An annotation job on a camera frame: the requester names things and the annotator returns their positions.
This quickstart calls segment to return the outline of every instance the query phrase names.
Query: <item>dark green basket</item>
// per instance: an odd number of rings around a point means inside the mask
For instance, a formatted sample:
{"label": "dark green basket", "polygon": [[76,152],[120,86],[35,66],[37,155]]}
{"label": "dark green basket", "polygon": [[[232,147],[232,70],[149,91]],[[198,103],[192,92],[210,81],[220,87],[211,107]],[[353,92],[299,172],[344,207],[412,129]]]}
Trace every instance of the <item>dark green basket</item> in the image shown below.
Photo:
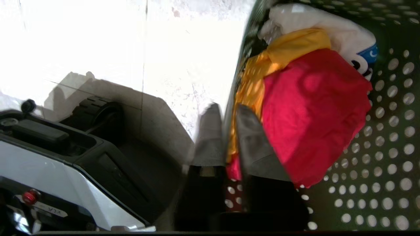
{"label": "dark green basket", "polygon": [[257,0],[245,29],[226,110],[225,143],[238,74],[247,58],[264,50],[258,30],[271,6],[291,2],[360,24],[375,34],[379,47],[366,126],[323,181],[299,189],[311,213],[307,230],[419,230],[420,1]]}

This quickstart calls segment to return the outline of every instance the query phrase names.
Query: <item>red button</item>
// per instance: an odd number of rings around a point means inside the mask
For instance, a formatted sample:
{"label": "red button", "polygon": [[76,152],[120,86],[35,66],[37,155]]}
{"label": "red button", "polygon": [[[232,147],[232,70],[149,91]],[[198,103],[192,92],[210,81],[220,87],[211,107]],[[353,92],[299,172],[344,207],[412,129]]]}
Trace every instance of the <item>red button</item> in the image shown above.
{"label": "red button", "polygon": [[22,200],[27,205],[33,205],[38,201],[38,194],[33,190],[27,191],[22,195]]}

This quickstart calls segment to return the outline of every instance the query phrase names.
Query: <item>clothing pile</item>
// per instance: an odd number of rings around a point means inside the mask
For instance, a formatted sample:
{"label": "clothing pile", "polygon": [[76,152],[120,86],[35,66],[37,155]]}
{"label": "clothing pile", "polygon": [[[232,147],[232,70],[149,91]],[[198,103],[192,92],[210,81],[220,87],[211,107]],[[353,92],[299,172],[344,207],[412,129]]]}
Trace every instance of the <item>clothing pile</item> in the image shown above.
{"label": "clothing pile", "polygon": [[[365,125],[378,49],[356,23],[302,4],[277,5],[259,34],[236,93],[250,107],[295,185],[319,182]],[[235,119],[228,176],[241,179]]]}

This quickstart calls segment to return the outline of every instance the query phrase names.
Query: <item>white cloth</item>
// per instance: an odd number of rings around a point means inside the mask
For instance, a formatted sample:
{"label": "white cloth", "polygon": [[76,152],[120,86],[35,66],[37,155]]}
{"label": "white cloth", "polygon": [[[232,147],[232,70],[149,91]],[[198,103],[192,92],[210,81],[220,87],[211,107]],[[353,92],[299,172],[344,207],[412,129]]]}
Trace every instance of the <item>white cloth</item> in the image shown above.
{"label": "white cloth", "polygon": [[326,30],[331,49],[370,80],[378,53],[375,36],[345,18],[304,4],[277,5],[270,9],[269,20],[264,23],[258,37],[270,44],[281,35],[308,28]]}

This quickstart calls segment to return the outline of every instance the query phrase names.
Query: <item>tile grout line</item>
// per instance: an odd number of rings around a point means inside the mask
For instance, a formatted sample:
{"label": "tile grout line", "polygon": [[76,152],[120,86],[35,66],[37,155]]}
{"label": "tile grout line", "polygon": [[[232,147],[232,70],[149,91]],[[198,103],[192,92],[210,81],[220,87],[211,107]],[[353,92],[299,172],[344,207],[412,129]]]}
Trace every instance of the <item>tile grout line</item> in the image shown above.
{"label": "tile grout line", "polygon": [[147,7],[149,5],[149,0],[146,0],[146,7],[145,7],[145,17],[144,17],[144,44],[143,44],[143,78],[142,78],[142,101],[140,103],[140,110],[142,111],[140,115],[140,128],[139,128],[139,137],[142,138],[142,122],[143,122],[143,102],[144,102],[144,80],[145,80],[145,70],[146,70],[146,44],[147,44]]}

